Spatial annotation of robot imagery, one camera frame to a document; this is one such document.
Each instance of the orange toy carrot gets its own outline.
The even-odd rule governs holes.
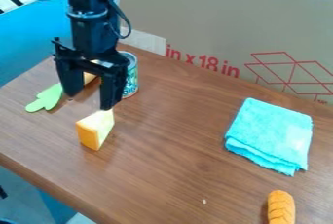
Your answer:
[[[268,198],[270,224],[295,224],[295,202],[291,195],[281,190],[271,192]]]

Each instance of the green toy leaf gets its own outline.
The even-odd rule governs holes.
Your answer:
[[[36,112],[43,108],[44,108],[44,102],[42,99],[37,99],[25,106],[25,110],[27,112]]]
[[[57,105],[57,103],[61,100],[62,91],[63,89],[61,83],[50,86],[49,88],[38,93],[37,94],[38,99],[28,104],[25,107],[25,110],[27,112],[36,112],[43,108],[45,108],[48,111],[53,109]]]

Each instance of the cardboard wall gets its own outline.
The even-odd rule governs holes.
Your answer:
[[[333,103],[333,0],[122,0],[166,55]]]

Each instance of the blue towel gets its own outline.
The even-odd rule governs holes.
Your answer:
[[[262,167],[293,176],[308,168],[312,129],[308,115],[248,98],[225,135],[225,145]]]

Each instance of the metal can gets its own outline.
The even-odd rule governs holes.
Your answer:
[[[137,57],[129,52],[119,51],[122,56],[129,60],[128,78],[123,92],[123,98],[133,96],[138,90],[137,83]]]

